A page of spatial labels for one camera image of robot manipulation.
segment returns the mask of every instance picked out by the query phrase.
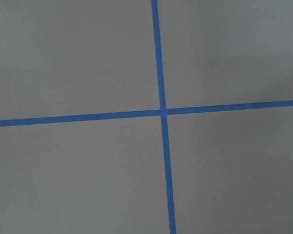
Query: vertical blue line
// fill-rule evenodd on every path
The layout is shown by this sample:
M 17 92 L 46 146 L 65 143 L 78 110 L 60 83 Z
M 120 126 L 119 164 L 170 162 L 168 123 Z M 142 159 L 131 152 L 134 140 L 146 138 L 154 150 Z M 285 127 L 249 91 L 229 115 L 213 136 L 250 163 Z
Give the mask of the vertical blue line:
M 164 72 L 163 72 L 163 60 L 162 60 L 162 46 L 161 46 L 160 22 L 159 22 L 159 16 L 158 16 L 157 0 L 151 0 L 151 4 L 152 4 L 154 41 L 155 41 L 158 91 L 159 91 L 159 100 L 160 100 L 160 113 L 161 113 L 161 123 L 162 123 L 162 139 L 163 139 L 163 151 L 164 151 L 169 229 L 170 229 L 170 234 L 176 234 L 175 208 L 174 208 L 174 197 L 173 197 L 173 190 L 172 190 L 167 109 L 166 109 Z

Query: gray floor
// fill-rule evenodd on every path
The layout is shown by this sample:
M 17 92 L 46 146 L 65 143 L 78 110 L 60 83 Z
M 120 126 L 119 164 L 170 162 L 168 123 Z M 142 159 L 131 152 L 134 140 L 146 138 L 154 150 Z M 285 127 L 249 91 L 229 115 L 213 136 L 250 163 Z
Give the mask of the gray floor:
M 159 0 L 168 108 L 293 99 L 293 0 Z M 0 0 L 0 120 L 159 109 L 149 0 Z M 178 234 L 293 234 L 293 107 L 168 116 Z M 0 234 L 168 234 L 160 117 L 0 127 Z

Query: floor tile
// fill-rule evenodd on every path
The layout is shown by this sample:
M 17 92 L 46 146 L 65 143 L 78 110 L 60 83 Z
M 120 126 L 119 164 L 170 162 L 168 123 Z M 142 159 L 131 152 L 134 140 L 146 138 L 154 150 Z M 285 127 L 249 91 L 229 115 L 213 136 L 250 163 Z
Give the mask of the floor tile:
M 0 128 L 0 234 L 168 234 L 159 117 Z
M 293 234 L 293 107 L 168 121 L 177 233 Z
M 150 1 L 0 0 L 0 119 L 158 109 Z
M 159 0 L 169 108 L 293 99 L 293 0 Z

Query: blue stripe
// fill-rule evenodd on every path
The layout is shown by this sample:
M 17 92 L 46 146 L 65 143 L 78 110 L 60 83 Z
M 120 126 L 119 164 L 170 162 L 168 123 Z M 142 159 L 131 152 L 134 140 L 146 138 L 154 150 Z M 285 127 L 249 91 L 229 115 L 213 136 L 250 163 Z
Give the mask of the blue stripe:
M 167 109 L 167 114 L 168 115 L 180 115 L 180 114 L 192 114 L 192 113 L 204 113 L 204 112 L 238 111 L 238 110 L 290 107 L 290 106 L 293 106 L 293 100 L 231 104 L 231 105 L 217 105 L 217 106 L 198 106 L 198 107 L 186 107 L 186 108 L 173 108 L 173 109 Z
M 47 123 L 77 122 L 77 121 L 115 119 L 115 118 L 149 117 L 149 116 L 159 116 L 159 115 L 160 115 L 160 110 L 146 110 L 146 111 L 127 111 L 127 112 L 101 113 L 101 114 L 89 114 L 89 115 L 77 115 L 77 116 L 9 119 L 9 120 L 0 120 L 0 127 L 32 125 L 32 124 L 47 124 Z
M 158 91 L 159 91 L 160 112 L 161 112 L 161 124 L 162 124 L 162 139 L 163 139 L 165 177 L 166 177 L 168 220 L 169 220 L 170 234 L 176 234 L 175 208 L 174 208 L 174 198 L 173 198 L 173 190 L 172 190 L 172 176 L 171 176 L 170 152 L 169 152 L 167 110 L 166 110 L 166 100 L 165 100 L 164 71 L 163 71 L 163 60 L 162 60 L 162 46 L 161 46 L 160 23 L 159 23 L 159 16 L 158 16 L 157 0 L 152 0 L 151 4 L 152 4 L 154 41 L 155 41 Z

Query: blue tape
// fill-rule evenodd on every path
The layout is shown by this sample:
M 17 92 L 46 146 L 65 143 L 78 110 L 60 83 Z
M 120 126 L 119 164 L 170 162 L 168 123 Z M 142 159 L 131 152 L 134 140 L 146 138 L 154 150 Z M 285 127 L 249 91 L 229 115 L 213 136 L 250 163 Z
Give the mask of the blue tape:
M 256 102 L 245 104 L 231 104 L 231 105 L 217 105 L 217 106 L 198 106 L 167 109 L 168 115 L 181 115 L 205 112 L 220 112 L 220 111 L 238 111 L 261 108 L 276 108 L 276 107 L 290 107 L 293 106 L 293 100 L 288 101 L 270 101 L 270 102 Z
M 127 111 L 127 112 L 101 113 L 101 114 L 89 114 L 89 115 L 77 115 L 77 116 L 8 119 L 8 120 L 0 120 L 0 127 L 32 125 L 32 124 L 48 124 L 48 123 L 65 123 L 65 122 L 90 121 L 90 120 L 115 119 L 115 118 L 149 117 L 149 116 L 159 116 L 159 115 L 160 115 L 160 110 L 146 110 L 146 111 Z
M 161 124 L 162 124 L 162 139 L 163 139 L 165 177 L 166 177 L 168 220 L 169 220 L 170 234 L 176 234 L 175 208 L 174 208 L 171 165 L 170 165 L 167 110 L 166 110 L 166 100 L 165 100 L 162 46 L 161 46 L 160 23 L 159 23 L 159 16 L 158 16 L 157 0 L 152 0 L 151 5 L 152 5 L 156 68 L 157 68 L 158 91 L 159 91 L 160 113 L 161 113 Z

